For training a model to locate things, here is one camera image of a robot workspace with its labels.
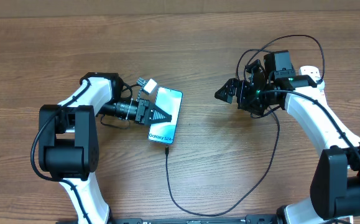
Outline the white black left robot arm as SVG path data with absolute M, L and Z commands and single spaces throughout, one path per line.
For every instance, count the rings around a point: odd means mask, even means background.
M 41 179 L 64 187 L 78 215 L 76 223 L 114 221 L 95 173 L 99 161 L 97 115 L 145 126 L 172 120 L 171 114 L 149 100 L 121 96 L 131 89 L 118 73 L 88 72 L 66 100 L 40 108 L 30 163 Z

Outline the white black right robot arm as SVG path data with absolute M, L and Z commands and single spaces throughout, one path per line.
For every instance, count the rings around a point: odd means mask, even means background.
M 301 202 L 277 210 L 272 223 L 341 223 L 360 216 L 360 137 L 327 104 L 323 77 L 316 67 L 295 70 L 288 51 L 269 52 L 245 67 L 250 76 L 230 78 L 215 98 L 240 110 L 267 116 L 285 110 L 299 123 L 320 159 Z

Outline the blue Galaxy smartphone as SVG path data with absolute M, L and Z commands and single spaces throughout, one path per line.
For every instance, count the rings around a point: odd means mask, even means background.
M 164 112 L 171 115 L 172 119 L 170 122 L 152 124 L 148 134 L 150 141 L 164 144 L 172 144 L 174 142 L 182 98 L 183 93 L 181 91 L 159 87 L 155 104 Z

